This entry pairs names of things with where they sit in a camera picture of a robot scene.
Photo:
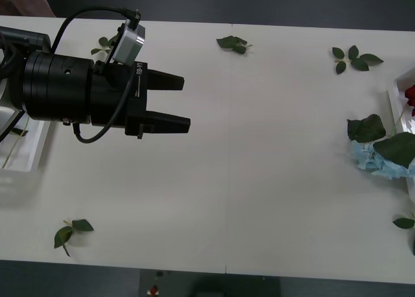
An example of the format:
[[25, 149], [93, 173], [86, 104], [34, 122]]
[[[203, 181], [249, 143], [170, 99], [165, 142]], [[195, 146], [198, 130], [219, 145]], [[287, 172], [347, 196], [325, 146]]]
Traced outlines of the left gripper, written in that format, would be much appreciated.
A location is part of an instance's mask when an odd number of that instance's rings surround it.
[[90, 121], [93, 126], [104, 126], [110, 120], [120, 98], [132, 77], [132, 84], [121, 111], [112, 124], [122, 128], [127, 136], [141, 139], [147, 134], [187, 134], [191, 120], [167, 113], [147, 111], [147, 85], [149, 90], [182, 91], [184, 78], [153, 69], [148, 64], [135, 62], [126, 67], [110, 64], [102, 74], [93, 74], [90, 95]]

